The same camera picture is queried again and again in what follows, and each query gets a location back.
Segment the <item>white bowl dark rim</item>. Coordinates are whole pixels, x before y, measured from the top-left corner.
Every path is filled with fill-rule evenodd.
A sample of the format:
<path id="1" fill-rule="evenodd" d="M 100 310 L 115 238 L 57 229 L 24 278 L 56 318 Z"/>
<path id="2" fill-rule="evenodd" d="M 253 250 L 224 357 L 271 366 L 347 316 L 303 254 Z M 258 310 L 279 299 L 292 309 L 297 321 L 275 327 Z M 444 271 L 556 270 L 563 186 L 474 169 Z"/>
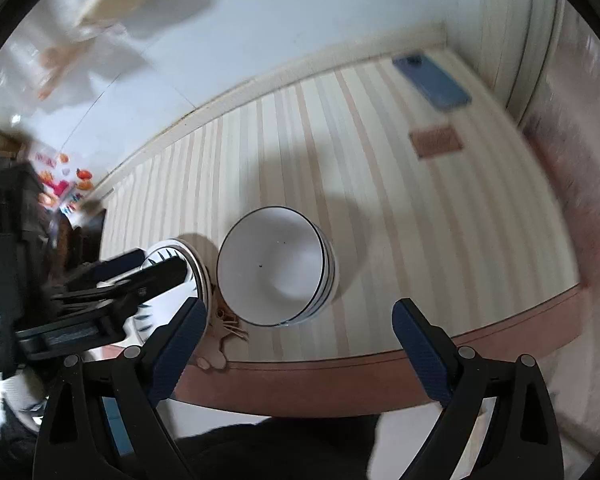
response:
<path id="1" fill-rule="evenodd" d="M 318 226 L 284 206 L 246 214 L 228 232 L 216 262 L 220 293 L 241 320 L 282 327 L 317 296 L 325 270 Z"/>

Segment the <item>floral white plate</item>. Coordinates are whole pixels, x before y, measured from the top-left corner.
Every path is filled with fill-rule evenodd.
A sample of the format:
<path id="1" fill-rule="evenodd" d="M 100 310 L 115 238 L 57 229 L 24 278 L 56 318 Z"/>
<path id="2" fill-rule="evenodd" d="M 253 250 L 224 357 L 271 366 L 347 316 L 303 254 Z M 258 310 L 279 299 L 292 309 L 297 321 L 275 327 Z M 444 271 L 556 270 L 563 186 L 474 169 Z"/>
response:
<path id="1" fill-rule="evenodd" d="M 192 289 L 192 296 L 200 299 L 207 309 L 207 315 L 210 315 L 212 308 L 212 284 L 207 267 L 191 244 L 185 240 L 180 240 L 183 246 L 183 252 L 192 271 L 192 281 L 195 287 Z"/>

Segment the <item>white bowl blue pattern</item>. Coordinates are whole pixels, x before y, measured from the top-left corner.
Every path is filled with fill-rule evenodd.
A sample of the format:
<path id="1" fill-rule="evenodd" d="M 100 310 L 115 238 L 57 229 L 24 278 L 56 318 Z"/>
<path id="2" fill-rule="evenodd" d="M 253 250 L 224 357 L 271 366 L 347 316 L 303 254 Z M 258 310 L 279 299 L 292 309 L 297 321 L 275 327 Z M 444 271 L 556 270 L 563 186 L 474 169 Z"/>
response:
<path id="1" fill-rule="evenodd" d="M 327 256 L 328 263 L 328 271 L 326 272 L 326 284 L 323 287 L 321 293 L 318 295 L 315 304 L 302 313 L 294 316 L 288 321 L 280 324 L 282 327 L 294 326 L 300 323 L 306 322 L 310 318 L 314 318 L 315 315 L 318 315 L 324 307 L 327 307 L 332 303 L 336 296 L 336 292 L 339 286 L 339 263 L 337 257 L 334 252 L 334 248 L 332 247 L 332 243 L 328 238 L 324 238 L 323 242 L 325 243 L 325 250 Z"/>

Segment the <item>plain white bowl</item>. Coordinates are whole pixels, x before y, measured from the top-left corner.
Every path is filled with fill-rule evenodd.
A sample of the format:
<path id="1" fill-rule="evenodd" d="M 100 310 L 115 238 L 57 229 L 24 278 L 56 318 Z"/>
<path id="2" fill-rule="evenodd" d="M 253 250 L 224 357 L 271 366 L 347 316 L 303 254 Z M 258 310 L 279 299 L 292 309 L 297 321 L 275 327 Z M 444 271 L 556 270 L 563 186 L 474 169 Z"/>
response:
<path id="1" fill-rule="evenodd" d="M 302 315 L 298 317 L 299 323 L 306 322 L 326 307 L 332 301 L 332 297 L 335 296 L 339 283 L 338 262 L 334 248 L 332 248 L 332 244 L 330 244 L 324 232 L 320 228 L 316 229 L 323 246 L 325 270 L 317 296 L 312 300 L 310 306 L 302 312 Z"/>

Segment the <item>striped tablecloth with cat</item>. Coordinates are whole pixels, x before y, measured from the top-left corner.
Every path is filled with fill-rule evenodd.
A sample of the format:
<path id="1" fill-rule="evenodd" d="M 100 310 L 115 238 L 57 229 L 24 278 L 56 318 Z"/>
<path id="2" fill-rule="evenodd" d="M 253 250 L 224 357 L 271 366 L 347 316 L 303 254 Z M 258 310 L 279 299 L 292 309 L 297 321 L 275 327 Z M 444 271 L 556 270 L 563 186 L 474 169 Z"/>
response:
<path id="1" fill-rule="evenodd" d="M 422 403 L 391 329 L 396 300 L 484 356 L 542 358 L 580 335 L 570 236 L 544 171 L 477 76 L 432 52 L 471 103 L 437 112 L 388 58 L 270 92 L 156 148 L 105 198 L 103 257 L 177 237 L 209 268 L 244 214 L 316 222 L 339 292 L 312 320 L 242 326 L 224 370 L 186 368 L 175 395 L 267 415 L 351 415 Z M 419 159 L 410 133 L 452 125 L 461 151 Z"/>

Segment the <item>plastic bag with orange food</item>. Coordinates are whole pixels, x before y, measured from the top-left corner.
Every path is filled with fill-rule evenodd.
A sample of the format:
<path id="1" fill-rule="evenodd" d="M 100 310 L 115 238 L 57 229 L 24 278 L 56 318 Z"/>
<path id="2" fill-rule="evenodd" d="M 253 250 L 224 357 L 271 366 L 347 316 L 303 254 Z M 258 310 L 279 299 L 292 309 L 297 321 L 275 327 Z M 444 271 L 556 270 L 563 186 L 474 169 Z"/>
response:
<path id="1" fill-rule="evenodd" d="M 88 77 L 114 80 L 140 67 L 140 56 L 118 38 L 53 38 L 38 27 L 17 32 L 6 44 L 4 87 L 33 106 L 73 104 L 92 93 Z"/>

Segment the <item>small brown card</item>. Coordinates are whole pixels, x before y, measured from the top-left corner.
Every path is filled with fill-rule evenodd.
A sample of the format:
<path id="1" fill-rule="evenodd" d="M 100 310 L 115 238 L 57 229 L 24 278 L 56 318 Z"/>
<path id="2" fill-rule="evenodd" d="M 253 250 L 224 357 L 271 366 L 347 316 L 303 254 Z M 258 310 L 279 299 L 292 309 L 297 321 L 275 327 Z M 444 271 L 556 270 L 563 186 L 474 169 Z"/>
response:
<path id="1" fill-rule="evenodd" d="M 419 159 L 454 153 L 464 148 L 460 135 L 452 125 L 412 131 L 410 140 Z"/>

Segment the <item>blue smartphone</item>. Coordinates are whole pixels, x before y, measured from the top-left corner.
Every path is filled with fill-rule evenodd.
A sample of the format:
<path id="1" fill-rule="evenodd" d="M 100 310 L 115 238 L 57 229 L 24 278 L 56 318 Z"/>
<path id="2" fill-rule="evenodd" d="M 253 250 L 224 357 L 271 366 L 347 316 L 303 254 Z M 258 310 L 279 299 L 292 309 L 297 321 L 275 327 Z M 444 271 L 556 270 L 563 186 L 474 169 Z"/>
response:
<path id="1" fill-rule="evenodd" d="M 456 110 L 472 101 L 454 78 L 422 52 L 394 58 L 392 65 L 440 112 Z"/>

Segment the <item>colourful wall stickers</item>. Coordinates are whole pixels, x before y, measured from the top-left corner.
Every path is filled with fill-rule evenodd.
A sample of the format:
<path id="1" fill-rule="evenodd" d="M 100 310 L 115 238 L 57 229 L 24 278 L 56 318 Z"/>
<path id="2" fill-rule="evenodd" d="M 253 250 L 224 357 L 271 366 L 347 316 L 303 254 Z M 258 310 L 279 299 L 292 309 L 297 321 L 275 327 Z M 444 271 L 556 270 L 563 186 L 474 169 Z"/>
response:
<path id="1" fill-rule="evenodd" d="M 49 211 L 74 216 L 95 187 L 94 172 L 79 157 L 35 145 L 28 161 L 43 185 L 38 201 Z"/>

